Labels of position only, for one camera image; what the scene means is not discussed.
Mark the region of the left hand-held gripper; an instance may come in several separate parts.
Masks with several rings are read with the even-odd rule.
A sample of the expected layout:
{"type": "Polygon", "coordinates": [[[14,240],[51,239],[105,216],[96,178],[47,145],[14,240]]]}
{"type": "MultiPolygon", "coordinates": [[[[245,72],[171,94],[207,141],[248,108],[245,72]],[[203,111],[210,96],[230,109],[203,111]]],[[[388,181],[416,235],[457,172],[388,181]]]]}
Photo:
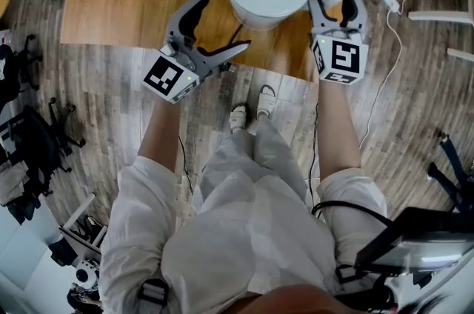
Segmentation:
{"type": "Polygon", "coordinates": [[[251,44],[251,40],[237,41],[210,52],[196,47],[194,31],[209,3],[210,0],[189,0],[172,14],[164,46],[156,60],[145,67],[142,85],[172,104],[181,101],[214,70],[251,44]]]}

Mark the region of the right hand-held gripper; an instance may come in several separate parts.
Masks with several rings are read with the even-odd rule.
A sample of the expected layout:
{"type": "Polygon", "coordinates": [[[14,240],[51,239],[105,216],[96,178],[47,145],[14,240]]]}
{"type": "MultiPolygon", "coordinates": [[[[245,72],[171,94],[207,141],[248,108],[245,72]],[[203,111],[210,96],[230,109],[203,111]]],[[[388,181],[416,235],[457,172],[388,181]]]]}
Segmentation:
{"type": "Polygon", "coordinates": [[[329,17],[322,0],[308,0],[313,21],[311,50],[321,81],[355,84],[362,80],[369,47],[363,42],[367,9],[362,0],[342,0],[342,21],[329,17]]]}

